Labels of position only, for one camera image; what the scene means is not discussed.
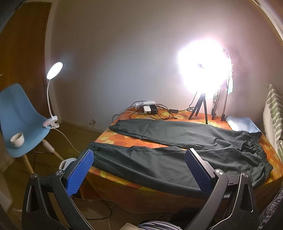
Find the blue plastic chair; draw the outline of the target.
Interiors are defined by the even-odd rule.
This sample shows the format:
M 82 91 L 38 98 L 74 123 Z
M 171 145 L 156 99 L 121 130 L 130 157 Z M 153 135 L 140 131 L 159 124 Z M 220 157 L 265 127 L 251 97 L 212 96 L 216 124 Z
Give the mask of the blue plastic chair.
M 49 153 L 64 160 L 56 150 L 45 140 L 50 129 L 43 127 L 47 120 L 33 107 L 20 84 L 13 84 L 1 91 L 1 134 L 7 153 L 13 158 L 21 158 L 29 173 L 34 170 L 27 158 L 27 153 L 42 144 Z M 23 132 L 24 144 L 15 148 L 10 139 L 15 134 Z

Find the green striped white pillow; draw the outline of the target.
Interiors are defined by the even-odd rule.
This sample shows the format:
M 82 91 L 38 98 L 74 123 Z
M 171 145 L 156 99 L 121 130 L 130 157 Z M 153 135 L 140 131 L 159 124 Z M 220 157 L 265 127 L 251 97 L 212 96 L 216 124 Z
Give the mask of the green striped white pillow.
M 282 162 L 282 93 L 271 83 L 268 85 L 268 93 L 263 111 L 263 124 L 265 136 L 271 143 Z

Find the white ceramic cup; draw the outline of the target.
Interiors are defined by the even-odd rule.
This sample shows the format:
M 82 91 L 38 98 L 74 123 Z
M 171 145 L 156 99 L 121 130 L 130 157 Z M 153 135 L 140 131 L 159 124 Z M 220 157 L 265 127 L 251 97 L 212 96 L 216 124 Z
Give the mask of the white ceramic cup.
M 24 134 L 19 132 L 11 137 L 10 142 L 15 148 L 19 148 L 24 144 Z

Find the folded light blue cloth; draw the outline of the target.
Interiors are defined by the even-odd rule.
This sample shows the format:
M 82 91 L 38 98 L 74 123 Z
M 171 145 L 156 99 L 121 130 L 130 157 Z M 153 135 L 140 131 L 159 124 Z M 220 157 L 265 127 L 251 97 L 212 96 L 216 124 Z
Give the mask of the folded light blue cloth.
M 233 131 L 261 132 L 249 117 L 226 116 L 226 122 Z

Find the white power strip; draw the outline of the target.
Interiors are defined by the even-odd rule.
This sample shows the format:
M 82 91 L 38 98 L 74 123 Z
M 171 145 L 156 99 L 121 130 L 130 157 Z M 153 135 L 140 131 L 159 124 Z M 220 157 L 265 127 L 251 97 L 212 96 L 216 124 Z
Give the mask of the white power strip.
M 140 101 L 140 102 L 135 102 L 134 107 L 135 109 L 138 109 L 144 105 L 155 105 L 155 104 L 156 104 L 155 101 Z

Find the small black tripod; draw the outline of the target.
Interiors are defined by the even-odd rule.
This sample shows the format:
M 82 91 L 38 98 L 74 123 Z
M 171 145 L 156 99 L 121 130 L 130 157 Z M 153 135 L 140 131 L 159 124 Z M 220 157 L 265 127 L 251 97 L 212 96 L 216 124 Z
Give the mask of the small black tripod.
M 208 124 L 208 114 L 207 114 L 207 105 L 206 105 L 206 99 L 205 99 L 205 94 L 201 94 L 199 97 L 196 105 L 194 106 L 191 115 L 189 116 L 189 120 L 192 119 L 192 116 L 195 115 L 197 116 L 199 114 L 200 108 L 203 105 L 204 107 L 204 114 L 205 114 L 205 124 Z

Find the teal hanging cloth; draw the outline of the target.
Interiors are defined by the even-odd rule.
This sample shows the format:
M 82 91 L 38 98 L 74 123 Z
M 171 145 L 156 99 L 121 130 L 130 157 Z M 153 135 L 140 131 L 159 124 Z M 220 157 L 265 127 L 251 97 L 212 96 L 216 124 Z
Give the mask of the teal hanging cloth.
M 227 84 L 227 94 L 231 94 L 234 90 L 234 82 L 233 82 L 233 77 L 229 78 L 228 84 Z

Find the wooden door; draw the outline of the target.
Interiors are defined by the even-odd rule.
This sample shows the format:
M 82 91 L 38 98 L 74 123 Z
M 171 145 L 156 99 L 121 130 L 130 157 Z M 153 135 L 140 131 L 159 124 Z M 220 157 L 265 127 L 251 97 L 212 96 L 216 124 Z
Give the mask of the wooden door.
M 24 3 L 1 31 L 1 89 L 20 84 L 39 114 L 48 117 L 46 27 L 51 3 Z

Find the white charger adapter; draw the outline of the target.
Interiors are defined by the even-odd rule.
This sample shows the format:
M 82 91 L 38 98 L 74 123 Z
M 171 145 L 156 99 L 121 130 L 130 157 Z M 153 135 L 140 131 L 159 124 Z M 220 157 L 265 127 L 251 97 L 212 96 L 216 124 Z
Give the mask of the white charger adapter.
M 149 105 L 144 105 L 144 106 L 142 107 L 142 109 L 143 109 L 143 112 L 144 112 L 145 114 L 150 114 L 150 113 L 151 113 L 151 108 L 150 108 Z

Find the dark grey pants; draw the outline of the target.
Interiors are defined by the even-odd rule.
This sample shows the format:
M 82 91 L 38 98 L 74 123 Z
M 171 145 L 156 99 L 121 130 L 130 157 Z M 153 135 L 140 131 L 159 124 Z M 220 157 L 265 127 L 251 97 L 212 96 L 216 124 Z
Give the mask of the dark grey pants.
M 119 120 L 110 130 L 134 140 L 156 143 L 157 147 L 92 142 L 89 149 L 94 153 L 93 166 L 166 193 L 197 198 L 211 193 L 213 183 L 202 175 L 194 151 L 226 175 L 247 173 L 254 188 L 261 186 L 273 169 L 259 144 L 259 132 L 150 119 Z

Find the black power adapter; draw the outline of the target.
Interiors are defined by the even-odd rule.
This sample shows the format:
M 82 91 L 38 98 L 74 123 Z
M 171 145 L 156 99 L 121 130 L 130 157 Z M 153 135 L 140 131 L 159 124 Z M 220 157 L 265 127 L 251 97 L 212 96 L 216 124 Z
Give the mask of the black power adapter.
M 151 104 L 150 108 L 151 108 L 151 113 L 150 114 L 152 114 L 152 115 L 158 114 L 158 108 L 156 107 L 155 104 Z

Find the white plastic jug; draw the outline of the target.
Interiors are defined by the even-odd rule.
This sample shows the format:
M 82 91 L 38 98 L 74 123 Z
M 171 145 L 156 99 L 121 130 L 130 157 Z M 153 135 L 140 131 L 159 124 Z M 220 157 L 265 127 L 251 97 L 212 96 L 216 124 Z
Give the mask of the white plastic jug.
M 68 158 L 63 160 L 60 165 L 59 165 L 59 169 L 60 170 L 66 170 L 66 168 L 72 163 L 75 162 L 77 159 L 76 158 Z

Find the white clip desk lamp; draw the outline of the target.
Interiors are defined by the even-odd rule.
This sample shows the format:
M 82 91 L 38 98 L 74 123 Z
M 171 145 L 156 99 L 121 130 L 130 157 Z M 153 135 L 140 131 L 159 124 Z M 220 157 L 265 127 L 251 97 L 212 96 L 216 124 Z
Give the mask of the white clip desk lamp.
M 46 74 L 46 79 L 47 79 L 47 106 L 48 106 L 50 118 L 48 118 L 43 123 L 43 127 L 46 128 L 46 129 L 50 129 L 50 130 L 55 130 L 55 131 L 59 132 L 60 134 L 62 134 L 64 136 L 64 138 L 66 138 L 67 142 L 71 145 L 71 147 L 77 153 L 79 153 L 79 150 L 77 150 L 74 147 L 74 145 L 67 138 L 67 136 L 62 131 L 59 130 L 59 123 L 58 123 L 59 118 L 56 115 L 56 113 L 53 111 L 52 103 L 55 101 L 55 96 L 53 96 L 54 90 L 53 90 L 52 80 L 61 72 L 62 68 L 63 68 L 63 63 L 58 61 L 50 67 L 50 69 L 48 70 L 48 72 Z

